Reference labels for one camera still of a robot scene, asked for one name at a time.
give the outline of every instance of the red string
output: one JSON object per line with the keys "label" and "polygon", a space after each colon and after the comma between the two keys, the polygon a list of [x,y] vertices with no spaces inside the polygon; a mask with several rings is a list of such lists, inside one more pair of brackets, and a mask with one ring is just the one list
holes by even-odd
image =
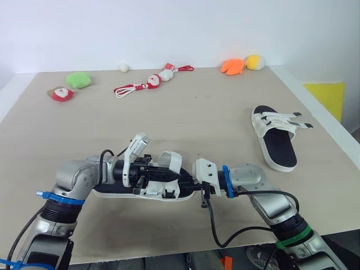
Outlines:
{"label": "red string", "polygon": [[133,86],[132,84],[128,84],[128,85],[124,85],[124,86],[115,88],[115,89],[114,89],[114,93],[116,92],[116,90],[119,90],[119,89],[121,89],[121,88],[128,88],[128,87],[132,87],[132,86]]}
{"label": "red string", "polygon": [[192,66],[182,66],[178,68],[178,71],[194,71],[194,68]]}

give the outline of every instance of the sandal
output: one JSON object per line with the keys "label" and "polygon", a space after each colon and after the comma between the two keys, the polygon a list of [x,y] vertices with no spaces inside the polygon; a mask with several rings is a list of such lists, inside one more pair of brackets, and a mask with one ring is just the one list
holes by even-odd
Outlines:
{"label": "sandal", "polygon": [[291,172],[297,160],[291,141],[297,128],[313,128],[311,124],[291,121],[302,114],[278,114],[273,108],[260,105],[251,113],[251,122],[259,138],[266,163],[274,170]]}

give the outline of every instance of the red and white toy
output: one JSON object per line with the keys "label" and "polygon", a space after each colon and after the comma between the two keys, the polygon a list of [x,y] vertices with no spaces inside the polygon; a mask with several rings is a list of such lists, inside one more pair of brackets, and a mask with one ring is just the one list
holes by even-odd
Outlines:
{"label": "red and white toy", "polygon": [[74,96],[75,92],[63,86],[59,86],[48,91],[48,94],[53,100],[65,102],[70,100]]}
{"label": "red and white toy", "polygon": [[167,63],[159,74],[153,74],[147,79],[147,83],[142,84],[128,84],[122,87],[118,87],[114,89],[115,96],[117,98],[126,97],[128,94],[139,91],[143,89],[154,89],[158,87],[161,82],[166,82],[171,80],[174,77],[174,73],[178,71],[193,71],[194,68],[192,66],[183,66],[178,69],[175,68],[174,65]]}

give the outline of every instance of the white bracket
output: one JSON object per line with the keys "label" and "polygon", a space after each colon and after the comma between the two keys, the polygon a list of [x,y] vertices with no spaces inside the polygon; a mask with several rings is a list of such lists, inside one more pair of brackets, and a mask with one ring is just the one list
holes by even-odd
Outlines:
{"label": "white bracket", "polygon": [[151,141],[145,133],[139,132],[132,139],[130,145],[124,153],[124,168],[123,168],[123,185],[124,187],[130,187],[129,183],[129,169],[130,163],[134,162],[138,156],[141,155],[147,144]]}
{"label": "white bracket", "polygon": [[216,196],[221,196],[218,168],[215,163],[206,159],[196,160],[192,165],[192,177],[199,183],[208,182],[214,187]]}

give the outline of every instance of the yellow plush toy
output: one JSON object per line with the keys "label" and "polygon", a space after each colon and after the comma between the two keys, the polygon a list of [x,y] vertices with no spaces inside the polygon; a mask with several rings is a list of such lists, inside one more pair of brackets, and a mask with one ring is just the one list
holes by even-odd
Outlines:
{"label": "yellow plush toy", "polygon": [[250,70],[260,70],[265,67],[265,58],[260,55],[250,55],[246,59],[246,67]]}

